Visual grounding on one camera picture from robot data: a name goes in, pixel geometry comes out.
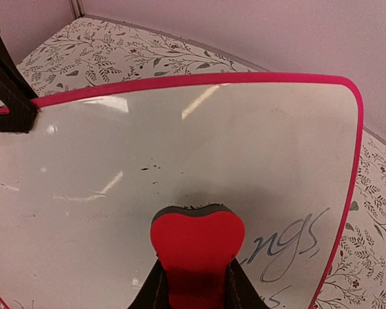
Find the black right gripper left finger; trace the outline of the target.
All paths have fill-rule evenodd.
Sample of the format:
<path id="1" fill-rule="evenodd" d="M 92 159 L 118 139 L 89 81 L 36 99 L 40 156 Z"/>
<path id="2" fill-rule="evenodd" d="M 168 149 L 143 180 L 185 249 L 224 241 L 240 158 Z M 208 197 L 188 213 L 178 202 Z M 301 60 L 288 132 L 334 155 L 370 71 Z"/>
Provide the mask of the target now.
<path id="1" fill-rule="evenodd" d="M 170 309 L 166 272 L 157 259 L 128 309 Z"/>

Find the pink framed whiteboard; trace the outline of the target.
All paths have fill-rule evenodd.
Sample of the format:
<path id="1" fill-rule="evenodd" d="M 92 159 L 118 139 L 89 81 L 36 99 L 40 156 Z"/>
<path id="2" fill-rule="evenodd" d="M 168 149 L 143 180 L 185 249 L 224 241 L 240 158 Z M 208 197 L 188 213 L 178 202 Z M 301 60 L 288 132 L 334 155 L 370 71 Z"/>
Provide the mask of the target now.
<path id="1" fill-rule="evenodd" d="M 154 215 L 222 204 L 269 308 L 312 308 L 349 212 L 363 101 L 349 79 L 218 73 L 33 99 L 0 132 L 0 308 L 127 308 Z"/>

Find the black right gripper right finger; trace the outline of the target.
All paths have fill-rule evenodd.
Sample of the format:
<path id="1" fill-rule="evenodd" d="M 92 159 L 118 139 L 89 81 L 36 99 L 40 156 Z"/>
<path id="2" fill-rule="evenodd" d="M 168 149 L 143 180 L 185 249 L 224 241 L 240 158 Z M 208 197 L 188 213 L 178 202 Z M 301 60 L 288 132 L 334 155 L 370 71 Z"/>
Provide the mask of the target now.
<path id="1" fill-rule="evenodd" d="M 233 256 L 226 266 L 224 288 L 224 309 L 269 309 Z"/>

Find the red black whiteboard eraser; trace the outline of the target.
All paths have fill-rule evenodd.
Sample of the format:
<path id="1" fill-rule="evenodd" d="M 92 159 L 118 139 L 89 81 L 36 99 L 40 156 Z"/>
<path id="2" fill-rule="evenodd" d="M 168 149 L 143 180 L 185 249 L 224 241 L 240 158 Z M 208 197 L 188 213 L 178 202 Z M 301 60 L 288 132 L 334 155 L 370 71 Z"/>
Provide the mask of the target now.
<path id="1" fill-rule="evenodd" d="M 242 219 L 222 204 L 158 211 L 151 243 L 168 283 L 171 308 L 223 308 L 226 269 L 242 247 Z"/>

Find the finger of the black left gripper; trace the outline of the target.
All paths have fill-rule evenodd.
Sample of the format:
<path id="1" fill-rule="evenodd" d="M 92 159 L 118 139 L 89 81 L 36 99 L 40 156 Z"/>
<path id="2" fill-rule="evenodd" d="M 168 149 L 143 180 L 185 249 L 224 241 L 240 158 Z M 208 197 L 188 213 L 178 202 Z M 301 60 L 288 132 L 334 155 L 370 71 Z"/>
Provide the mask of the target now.
<path id="1" fill-rule="evenodd" d="M 35 98 L 36 93 L 16 68 L 0 36 L 0 100 L 9 110 L 0 114 L 0 132 L 28 133 L 38 114 L 32 102 Z"/>

